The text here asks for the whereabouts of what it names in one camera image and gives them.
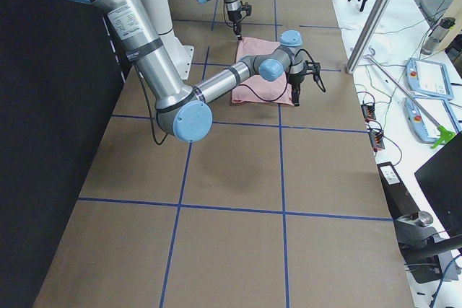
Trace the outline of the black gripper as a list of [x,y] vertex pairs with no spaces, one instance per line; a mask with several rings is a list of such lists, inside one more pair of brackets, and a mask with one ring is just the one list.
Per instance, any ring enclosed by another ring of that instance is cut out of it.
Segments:
[[303,82],[304,74],[289,74],[289,84],[292,86],[292,103],[295,106],[300,106],[300,90]]
[[233,24],[233,32],[235,34],[235,37],[238,40],[242,40],[242,28],[241,25],[239,24],[241,20],[241,12],[240,10],[227,10],[227,15],[229,18],[229,21],[232,22]]

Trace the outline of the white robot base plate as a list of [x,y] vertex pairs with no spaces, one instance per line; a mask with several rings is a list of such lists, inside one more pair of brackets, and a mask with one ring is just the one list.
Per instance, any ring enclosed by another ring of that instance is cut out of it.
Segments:
[[191,64],[194,55],[194,47],[192,45],[174,44],[170,48],[170,57],[178,72],[180,78],[186,81],[189,78]]

